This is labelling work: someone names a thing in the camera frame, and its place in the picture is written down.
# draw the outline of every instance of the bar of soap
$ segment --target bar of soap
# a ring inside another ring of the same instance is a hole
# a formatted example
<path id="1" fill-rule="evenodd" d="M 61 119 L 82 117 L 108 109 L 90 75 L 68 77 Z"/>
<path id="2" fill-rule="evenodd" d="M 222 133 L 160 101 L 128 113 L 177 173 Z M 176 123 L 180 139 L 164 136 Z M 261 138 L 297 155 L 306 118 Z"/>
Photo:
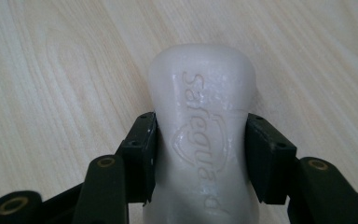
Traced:
<path id="1" fill-rule="evenodd" d="M 255 94 L 247 57 L 221 45 L 175 46 L 152 62 L 148 87 L 160 136 L 156 187 L 144 223 L 257 223 L 244 158 Z"/>

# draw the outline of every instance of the wooden table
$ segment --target wooden table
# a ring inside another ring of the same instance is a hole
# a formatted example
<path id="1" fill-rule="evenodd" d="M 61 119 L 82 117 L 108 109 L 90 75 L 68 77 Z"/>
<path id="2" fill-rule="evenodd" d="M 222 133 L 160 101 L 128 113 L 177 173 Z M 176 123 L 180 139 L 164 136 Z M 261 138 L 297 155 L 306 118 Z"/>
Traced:
<path id="1" fill-rule="evenodd" d="M 358 190 L 358 1 L 0 1 L 0 197 L 46 200 L 82 182 L 153 110 L 148 66 L 182 43 L 247 54 L 251 112 Z M 260 213 L 288 223 L 283 206 Z"/>

